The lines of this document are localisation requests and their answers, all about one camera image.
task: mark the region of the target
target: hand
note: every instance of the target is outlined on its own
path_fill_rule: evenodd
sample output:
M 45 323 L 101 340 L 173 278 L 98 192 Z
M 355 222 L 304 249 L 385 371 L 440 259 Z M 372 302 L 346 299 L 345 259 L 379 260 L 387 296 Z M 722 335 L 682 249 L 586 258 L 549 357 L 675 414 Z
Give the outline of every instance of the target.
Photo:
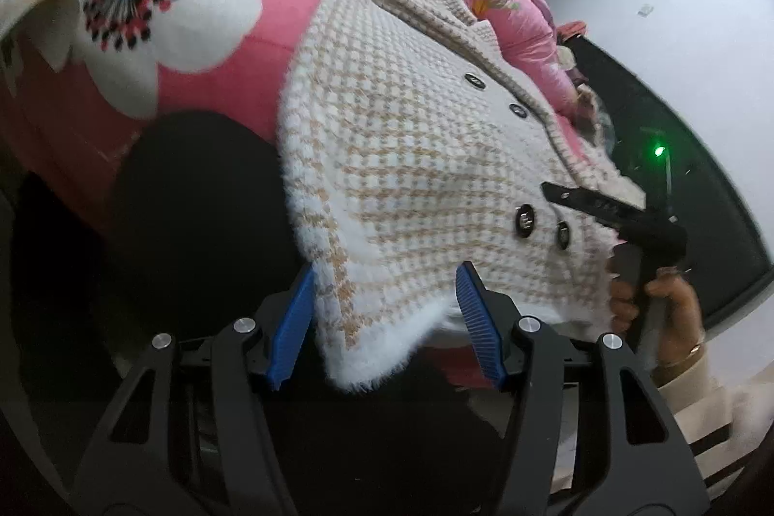
M 651 298 L 670 301 L 667 323 L 659 342 L 659 364 L 675 364 L 685 359 L 703 337 L 701 308 L 694 288 L 679 274 L 659 270 L 657 278 L 645 285 L 645 292 Z M 618 278 L 610 281 L 610 310 L 613 313 L 610 329 L 613 333 L 625 334 L 640 314 L 632 304 L 634 295 L 635 288 L 631 284 Z

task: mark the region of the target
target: houndstooth fabric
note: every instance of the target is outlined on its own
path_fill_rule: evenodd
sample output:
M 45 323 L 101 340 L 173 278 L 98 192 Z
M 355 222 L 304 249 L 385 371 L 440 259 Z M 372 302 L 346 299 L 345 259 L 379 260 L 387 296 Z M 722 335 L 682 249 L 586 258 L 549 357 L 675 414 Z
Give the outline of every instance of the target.
M 316 271 L 318 342 L 342 387 L 370 387 L 433 332 L 466 342 L 454 298 L 465 260 L 524 313 L 580 321 L 591 335 L 605 328 L 614 234 L 553 207 L 540 185 L 635 203 L 641 194 L 609 164 L 574 157 L 546 100 L 493 38 L 458 0 L 323 0 L 297 49 L 279 147 L 289 214 Z M 516 117 L 513 103 L 529 116 Z M 522 239 L 513 220 L 525 203 L 536 227 Z M 559 220 L 570 225 L 566 251 Z

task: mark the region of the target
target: black button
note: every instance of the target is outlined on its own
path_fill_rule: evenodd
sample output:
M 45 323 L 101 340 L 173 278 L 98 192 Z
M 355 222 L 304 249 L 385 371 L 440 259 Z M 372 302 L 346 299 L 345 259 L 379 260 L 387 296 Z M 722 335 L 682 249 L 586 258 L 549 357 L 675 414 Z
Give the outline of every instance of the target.
M 486 88 L 486 84 L 481 81 L 478 77 L 476 77 L 473 73 L 465 73 L 465 79 L 467 79 L 468 82 L 471 82 L 473 86 L 478 88 L 479 90 L 483 90 Z
M 562 250 L 570 247 L 570 226 L 566 221 L 560 221 L 556 224 L 556 245 Z
M 511 112 L 516 114 L 516 116 L 519 117 L 520 119 L 527 118 L 527 109 L 523 105 L 512 103 L 511 105 L 508 106 L 508 108 L 510 108 Z
M 535 230 L 535 208 L 524 204 L 516 209 L 516 218 L 513 221 L 516 234 L 527 238 Z

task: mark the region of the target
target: white flower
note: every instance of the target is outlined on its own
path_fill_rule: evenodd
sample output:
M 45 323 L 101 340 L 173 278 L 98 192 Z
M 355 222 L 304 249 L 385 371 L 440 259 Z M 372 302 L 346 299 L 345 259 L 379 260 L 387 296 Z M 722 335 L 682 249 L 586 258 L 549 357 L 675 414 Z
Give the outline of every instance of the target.
M 22 54 L 18 50 L 18 43 L 14 34 L 9 34 L 0 41 L 0 69 L 2 69 L 5 85 L 11 97 L 16 97 L 16 79 L 24 70 Z
M 135 119 L 156 115 L 159 69 L 202 73 L 227 60 L 261 0 L 79 0 L 73 43 L 102 96 Z

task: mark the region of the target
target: blue gripper pad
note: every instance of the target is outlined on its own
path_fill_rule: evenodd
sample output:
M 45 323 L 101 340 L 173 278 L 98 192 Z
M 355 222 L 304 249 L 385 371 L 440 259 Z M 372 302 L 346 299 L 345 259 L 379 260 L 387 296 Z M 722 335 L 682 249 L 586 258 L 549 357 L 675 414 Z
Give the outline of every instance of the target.
M 467 332 L 471 335 L 481 372 L 499 390 L 508 376 L 502 363 L 502 337 L 485 305 L 481 281 L 477 275 L 474 278 L 475 270 L 471 272 L 468 265 L 472 268 L 470 263 L 463 263 L 457 268 L 457 302 L 465 318 Z
M 307 267 L 300 282 L 294 283 L 285 315 L 272 337 L 268 357 L 266 381 L 273 391 L 287 381 L 293 373 L 303 338 L 307 334 L 314 313 L 314 272 Z

